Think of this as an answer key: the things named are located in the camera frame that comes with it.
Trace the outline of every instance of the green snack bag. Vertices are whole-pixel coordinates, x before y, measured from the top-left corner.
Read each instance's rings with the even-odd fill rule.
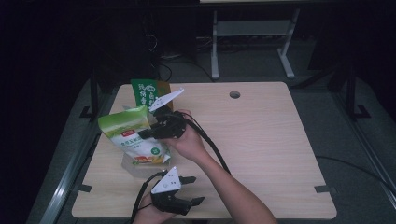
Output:
[[[139,163],[165,163],[170,159],[167,146],[154,138],[142,139],[137,133],[149,129],[146,105],[99,118],[102,132],[117,147]]]
[[[169,83],[152,79],[132,79],[134,98],[136,105],[146,105],[148,108],[155,102],[157,97],[171,92]],[[173,109],[172,101],[167,104]]]

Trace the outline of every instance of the wooden table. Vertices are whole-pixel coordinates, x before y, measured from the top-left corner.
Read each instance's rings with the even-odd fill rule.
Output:
[[[215,142],[233,176],[265,202],[276,218],[330,219],[336,210],[289,90],[281,82],[171,84],[185,91],[175,109],[189,109]],[[238,91],[240,97],[230,97]],[[120,87],[110,113],[135,106],[130,85]],[[215,158],[209,145],[207,150]],[[224,204],[206,175],[193,162],[172,151],[180,175],[197,177],[177,194],[205,196],[201,205],[176,218],[228,218]],[[146,180],[121,167],[123,152],[102,134],[72,213],[75,217],[129,217],[137,192]]]

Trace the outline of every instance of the metal frame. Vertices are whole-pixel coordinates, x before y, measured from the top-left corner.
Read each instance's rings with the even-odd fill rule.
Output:
[[[98,99],[97,95],[92,96],[92,98],[96,98],[96,100]],[[101,107],[98,110],[98,113],[96,113],[96,115],[106,113],[107,110],[109,110],[108,105],[110,100],[111,100],[111,95],[102,94],[102,97],[100,99]],[[67,200],[69,192],[73,187],[73,184],[78,176],[78,172],[80,171],[82,165],[85,162],[85,159],[87,158],[89,152],[91,151],[91,146],[92,143],[95,142],[96,134],[100,132],[99,126],[96,122],[97,119],[96,115],[95,117],[91,117],[90,123],[88,124],[86,130],[84,131],[85,136],[81,138],[82,140],[79,143],[79,147],[76,148],[76,150],[74,151],[70,159],[70,162],[68,163],[64,171],[64,175],[62,176],[62,179],[59,182],[58,187],[56,188],[51,201],[49,202],[49,205],[44,213],[44,216],[41,218],[40,224],[55,223],[58,216],[60,215],[60,212],[64,207],[64,203]]]
[[[375,150],[367,140],[367,138],[364,135],[363,130],[359,126],[359,124],[354,120],[352,117],[350,117],[350,114],[347,113],[345,110],[344,106],[345,103],[340,95],[340,93],[333,93],[332,97],[334,101],[337,103],[337,106],[339,107],[339,110],[341,111],[341,114],[343,115],[346,123],[349,125],[351,128],[352,132],[355,134],[355,136],[358,138],[359,142],[361,143],[361,147],[366,153],[370,165],[376,175],[378,175],[382,180],[388,183],[390,187],[393,190],[396,190],[396,185],[393,182],[393,180],[390,178],[387,170],[385,169],[384,165],[382,164],[381,160],[378,158],[378,156],[375,153]],[[396,209],[396,195],[393,195],[392,192],[383,184],[380,183],[383,190],[387,194],[390,202],[392,203],[393,207]]]
[[[294,33],[300,9],[294,10],[291,20],[284,21],[218,21],[218,12],[213,14],[213,37],[212,37],[212,78],[219,79],[219,60],[218,60],[218,36],[236,35],[284,35],[285,43],[277,53],[288,78],[294,78],[287,52],[290,41]]]
[[[91,113],[89,106],[85,106],[79,115],[80,118],[89,118],[90,122],[92,122],[99,113],[99,99],[98,99],[98,82],[96,81],[95,73],[91,73]]]

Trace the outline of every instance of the green packaging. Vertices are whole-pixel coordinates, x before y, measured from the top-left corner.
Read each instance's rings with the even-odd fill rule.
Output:
[[[99,118],[102,132],[117,147],[139,163],[165,163],[170,159],[168,147],[154,138],[142,139],[137,133],[150,128],[146,105]]]
[[[132,79],[134,98],[136,105],[146,105],[148,108],[154,103],[157,97],[164,96],[171,92],[169,83],[152,79]],[[167,104],[173,109],[172,101]]]

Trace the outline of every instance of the wire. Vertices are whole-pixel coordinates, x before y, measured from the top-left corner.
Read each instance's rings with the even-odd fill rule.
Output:
[[[136,214],[139,211],[139,204],[142,201],[143,194],[145,193],[146,188],[148,187],[149,182],[154,179],[157,176],[165,176],[166,171],[159,172],[155,175],[152,175],[151,177],[148,178],[148,180],[143,183],[142,188],[140,189],[139,193],[137,194],[136,201],[134,202],[134,209],[132,210],[132,215],[131,215],[131,223],[134,222],[134,219],[136,218]]]
[[[152,52],[152,51],[155,50],[155,48],[157,48],[158,39],[157,39],[157,37],[155,35],[146,35],[146,37],[150,37],[150,38],[154,39],[154,46],[152,48],[148,48],[148,50]]]
[[[163,64],[163,63],[160,63],[160,64],[158,64],[158,65],[159,65],[159,66],[162,66],[162,67],[165,67],[166,69],[169,70],[169,76],[168,76],[168,78],[167,78],[166,80],[163,80],[163,77],[161,76],[161,73],[158,72],[159,79],[160,79],[161,81],[165,81],[165,82],[169,81],[169,80],[171,79],[172,75],[173,75],[172,69],[171,69],[170,67],[168,67],[167,65]]]
[[[244,46],[243,43],[233,43],[232,41],[227,41],[226,43],[219,43],[218,52],[223,54],[234,54],[242,50],[247,50],[249,47],[249,43]]]
[[[137,211],[140,211],[140,210],[142,210],[143,208],[147,208],[147,207],[149,207],[150,205],[152,205],[152,203],[149,203],[148,205],[145,205],[145,206],[143,206],[143,207],[140,207],[139,209],[137,209]]]
[[[366,170],[364,168],[361,168],[361,167],[359,167],[359,166],[357,166],[357,165],[355,165],[353,163],[350,163],[348,161],[342,161],[342,160],[338,160],[338,159],[332,158],[332,157],[326,157],[326,156],[315,156],[315,157],[318,158],[318,159],[325,159],[325,160],[329,160],[329,161],[338,161],[338,162],[341,162],[341,163],[346,164],[348,166],[351,166],[351,167],[353,167],[355,169],[358,169],[358,170],[366,173],[367,175],[371,176],[372,178],[378,180],[379,182],[381,182],[385,187],[387,187],[388,190],[390,190],[390,192],[393,194],[393,196],[396,197],[396,191],[393,189],[393,187],[390,186],[390,184],[388,184],[388,182],[386,182],[384,179],[382,179],[378,175],[375,175],[374,173],[372,173],[372,172],[370,172],[370,171],[368,171],[368,170]]]
[[[212,76],[210,76],[209,73],[207,73],[206,70],[205,70],[201,65],[199,65],[198,63],[189,62],[189,61],[183,61],[183,62],[168,62],[168,63],[191,63],[191,64],[193,64],[193,65],[195,65],[195,66],[201,68],[201,69],[205,72],[205,74],[210,78],[210,80],[211,80],[212,82],[215,82],[215,80],[212,78]]]
[[[171,61],[171,60],[174,60],[181,56],[183,56],[183,55],[182,54],[174,54],[174,55],[168,55],[168,56],[161,56],[161,59],[166,60],[166,61]]]
[[[209,138],[209,136],[207,136],[207,134],[203,130],[199,129],[199,127],[197,125],[195,125],[191,120],[186,119],[186,122],[206,140],[206,142],[212,147],[216,156],[218,156],[219,162],[221,163],[221,166],[223,167],[223,169],[225,171],[227,171],[228,174],[231,174],[231,171],[228,168],[227,164],[225,163],[225,160],[222,158],[222,156],[219,152],[219,149],[216,147],[215,143],[212,142],[212,140]]]
[[[204,129],[201,127],[201,125],[199,125],[198,121],[197,121],[195,118],[193,118],[191,115],[189,115],[189,114],[187,114],[187,113],[180,113],[180,114],[185,115],[185,116],[191,118],[191,119],[196,123],[196,125],[197,125],[198,128],[201,130],[201,132],[203,132],[203,133],[205,132]]]
[[[212,47],[212,45],[210,45],[213,42],[212,37],[205,36],[205,37],[201,37],[201,38],[197,38],[197,39],[208,39],[204,44],[197,46],[197,51],[202,51],[204,49],[208,49],[208,48]]]

